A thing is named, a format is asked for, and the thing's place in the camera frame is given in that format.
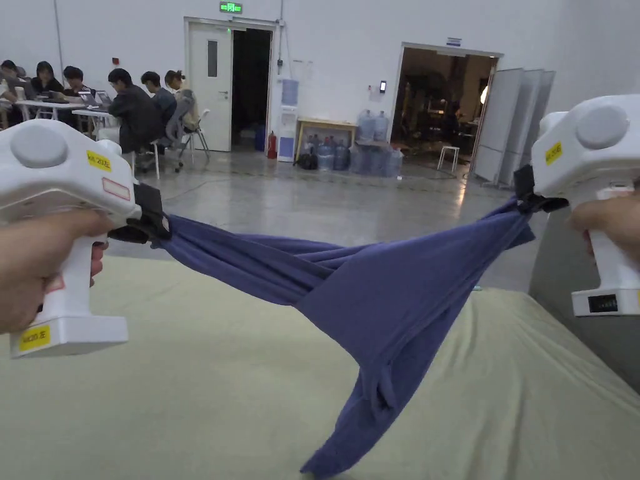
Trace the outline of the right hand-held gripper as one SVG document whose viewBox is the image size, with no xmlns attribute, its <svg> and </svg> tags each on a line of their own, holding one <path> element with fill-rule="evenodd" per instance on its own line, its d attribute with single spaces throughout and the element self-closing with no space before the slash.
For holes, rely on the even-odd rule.
<svg viewBox="0 0 640 480">
<path fill-rule="evenodd" d="M 604 96 L 541 119 L 527 166 L 514 172 L 517 210 L 552 213 L 634 191 L 639 96 Z M 637 316 L 639 269 L 604 233 L 590 234 L 599 287 L 572 294 L 577 317 Z"/>
</svg>

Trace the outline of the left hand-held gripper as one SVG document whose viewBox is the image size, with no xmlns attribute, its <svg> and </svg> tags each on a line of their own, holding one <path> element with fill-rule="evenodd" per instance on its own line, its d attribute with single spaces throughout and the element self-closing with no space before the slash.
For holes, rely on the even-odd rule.
<svg viewBox="0 0 640 480">
<path fill-rule="evenodd" d="M 109 239 L 131 244 L 171 238 L 158 189 L 134 178 L 121 147 L 93 141 L 53 119 L 30 119 L 1 133 L 1 222 L 76 209 L 105 214 Z M 34 322 L 10 336 L 13 358 L 88 354 L 128 342 L 124 317 L 89 308 L 92 247 L 106 235 L 82 237 L 47 288 Z"/>
</svg>

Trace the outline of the person's right hand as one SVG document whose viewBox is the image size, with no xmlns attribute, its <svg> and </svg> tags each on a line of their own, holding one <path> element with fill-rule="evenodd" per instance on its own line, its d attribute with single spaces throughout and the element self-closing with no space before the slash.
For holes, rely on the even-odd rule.
<svg viewBox="0 0 640 480">
<path fill-rule="evenodd" d="M 582 233 L 588 254 L 594 251 L 590 234 L 604 233 L 635 263 L 639 262 L 639 194 L 582 203 L 570 215 L 569 225 Z"/>
</svg>

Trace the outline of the person's left hand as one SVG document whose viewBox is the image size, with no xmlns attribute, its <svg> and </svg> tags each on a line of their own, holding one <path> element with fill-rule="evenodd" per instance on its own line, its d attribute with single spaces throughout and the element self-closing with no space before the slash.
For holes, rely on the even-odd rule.
<svg viewBox="0 0 640 480">
<path fill-rule="evenodd" d="M 114 227 L 105 215 L 76 209 L 1 228 L 1 334 L 14 334 L 36 318 L 46 289 L 76 240 Z"/>
</svg>

